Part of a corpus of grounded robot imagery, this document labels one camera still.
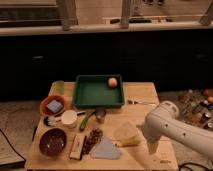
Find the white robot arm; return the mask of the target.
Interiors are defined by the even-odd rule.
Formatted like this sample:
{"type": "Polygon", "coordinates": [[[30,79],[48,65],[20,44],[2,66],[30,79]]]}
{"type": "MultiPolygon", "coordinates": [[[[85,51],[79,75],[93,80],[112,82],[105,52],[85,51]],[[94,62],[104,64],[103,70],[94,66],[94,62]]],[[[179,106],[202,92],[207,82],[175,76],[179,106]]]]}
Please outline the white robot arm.
{"type": "Polygon", "coordinates": [[[213,132],[178,121],[178,116],[179,108],[171,101],[151,110],[141,128],[147,143],[157,143],[166,136],[213,160],[213,132]]]}

